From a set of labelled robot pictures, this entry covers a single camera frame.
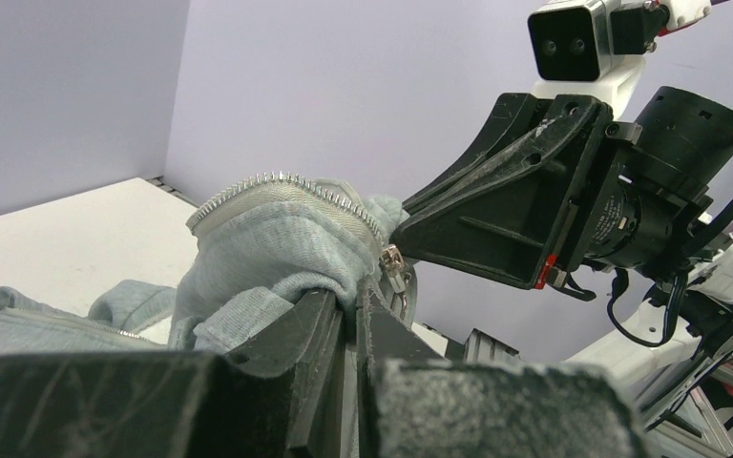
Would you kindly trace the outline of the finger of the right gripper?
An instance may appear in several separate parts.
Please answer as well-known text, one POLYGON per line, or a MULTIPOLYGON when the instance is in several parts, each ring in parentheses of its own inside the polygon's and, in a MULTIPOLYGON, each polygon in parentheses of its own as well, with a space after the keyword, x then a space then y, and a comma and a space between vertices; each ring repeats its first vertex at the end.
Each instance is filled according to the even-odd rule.
POLYGON ((407 212, 419 212, 433 203, 469 172, 533 129, 552 103, 552 99, 532 94, 501 94, 466 151, 432 182, 407 198, 403 208, 407 212))
POLYGON ((609 105, 562 94, 533 129, 408 219, 391 242, 408 258, 529 290, 577 269, 609 165, 609 105))

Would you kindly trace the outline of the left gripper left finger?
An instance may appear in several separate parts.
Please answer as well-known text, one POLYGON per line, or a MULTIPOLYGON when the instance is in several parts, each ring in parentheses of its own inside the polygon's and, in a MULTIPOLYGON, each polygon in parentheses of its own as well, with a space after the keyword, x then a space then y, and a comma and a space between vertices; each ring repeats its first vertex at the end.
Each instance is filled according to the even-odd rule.
POLYGON ((208 352, 0 357, 0 457, 336 457, 345 332, 312 290, 208 352))

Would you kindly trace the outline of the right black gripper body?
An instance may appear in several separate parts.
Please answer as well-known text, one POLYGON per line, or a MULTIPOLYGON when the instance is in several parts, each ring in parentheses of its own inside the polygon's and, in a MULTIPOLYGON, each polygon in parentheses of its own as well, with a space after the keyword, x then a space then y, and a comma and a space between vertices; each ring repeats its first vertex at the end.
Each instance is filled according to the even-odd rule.
POLYGON ((733 110, 662 86, 635 124, 641 132, 634 143, 605 138, 615 158, 605 169, 581 263, 671 281, 689 263, 684 248, 712 202, 709 184, 733 157, 733 110))

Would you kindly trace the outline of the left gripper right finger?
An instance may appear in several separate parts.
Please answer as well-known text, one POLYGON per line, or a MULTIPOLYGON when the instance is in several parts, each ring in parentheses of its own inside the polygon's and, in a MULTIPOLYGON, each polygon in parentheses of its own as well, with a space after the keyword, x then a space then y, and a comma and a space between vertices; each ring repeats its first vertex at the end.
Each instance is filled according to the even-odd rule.
POLYGON ((387 307, 379 283, 355 305, 363 457, 644 457, 632 402, 584 364, 441 357, 387 307))

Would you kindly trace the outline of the silver zipper pull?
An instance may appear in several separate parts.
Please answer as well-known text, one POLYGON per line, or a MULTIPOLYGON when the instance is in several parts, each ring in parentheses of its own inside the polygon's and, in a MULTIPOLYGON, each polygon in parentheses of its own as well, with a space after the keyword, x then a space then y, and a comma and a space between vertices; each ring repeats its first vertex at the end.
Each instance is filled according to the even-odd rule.
POLYGON ((399 248, 388 245, 382 252, 380 264, 386 282, 388 308, 401 321, 411 319, 416 299, 416 277, 413 266, 405 261, 399 248))

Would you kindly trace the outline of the grey zip-up jacket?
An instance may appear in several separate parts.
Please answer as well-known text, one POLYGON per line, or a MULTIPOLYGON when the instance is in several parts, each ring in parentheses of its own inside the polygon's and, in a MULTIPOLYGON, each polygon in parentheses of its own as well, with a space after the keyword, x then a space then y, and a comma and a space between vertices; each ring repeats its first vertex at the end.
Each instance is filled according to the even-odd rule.
POLYGON ((226 353, 312 289, 335 294, 347 323, 364 282, 408 217, 393 197, 362 199, 337 179, 269 174, 221 191, 187 220, 198 252, 177 287, 126 280, 80 317, 0 287, 0 355, 152 351, 143 333, 169 319, 167 348, 226 353))

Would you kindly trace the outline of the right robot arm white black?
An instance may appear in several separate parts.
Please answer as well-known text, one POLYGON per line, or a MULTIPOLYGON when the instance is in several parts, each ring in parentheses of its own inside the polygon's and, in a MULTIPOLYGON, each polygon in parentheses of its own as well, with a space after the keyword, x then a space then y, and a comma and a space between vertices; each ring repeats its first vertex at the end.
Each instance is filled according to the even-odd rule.
POLYGON ((590 302, 573 274, 612 273, 609 318, 631 274, 638 310, 578 351, 638 396, 649 427, 733 354, 733 198, 708 185, 733 157, 733 110, 662 87, 635 122, 590 95, 507 93, 470 147, 406 200, 406 257, 590 302))

